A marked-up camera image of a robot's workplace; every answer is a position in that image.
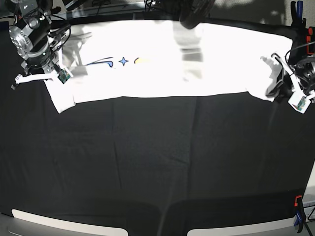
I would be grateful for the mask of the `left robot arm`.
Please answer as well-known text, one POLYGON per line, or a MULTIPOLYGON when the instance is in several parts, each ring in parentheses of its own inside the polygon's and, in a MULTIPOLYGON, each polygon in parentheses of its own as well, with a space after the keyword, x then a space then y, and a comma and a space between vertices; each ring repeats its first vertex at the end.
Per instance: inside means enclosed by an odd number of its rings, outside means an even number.
POLYGON ((277 53, 271 55, 281 66, 281 71, 274 85, 266 90, 266 97, 281 101, 283 98, 289 98, 298 89, 310 99, 315 101, 315 53, 307 52, 297 62, 289 63, 289 54, 307 48, 307 51, 315 46, 315 42, 308 42, 299 45, 287 51, 281 58, 277 53))

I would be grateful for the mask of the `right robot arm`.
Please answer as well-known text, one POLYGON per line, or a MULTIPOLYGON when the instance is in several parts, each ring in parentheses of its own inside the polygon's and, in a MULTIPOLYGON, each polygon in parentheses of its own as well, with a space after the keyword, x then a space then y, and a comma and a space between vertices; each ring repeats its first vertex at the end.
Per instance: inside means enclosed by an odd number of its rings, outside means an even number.
POLYGON ((73 75, 63 64, 62 50, 71 35, 68 20, 59 17, 59 28, 51 29, 52 17, 61 11, 51 0, 14 0, 14 24, 9 28, 12 43, 23 59, 24 72, 15 77, 11 88, 37 80, 65 84, 73 75))

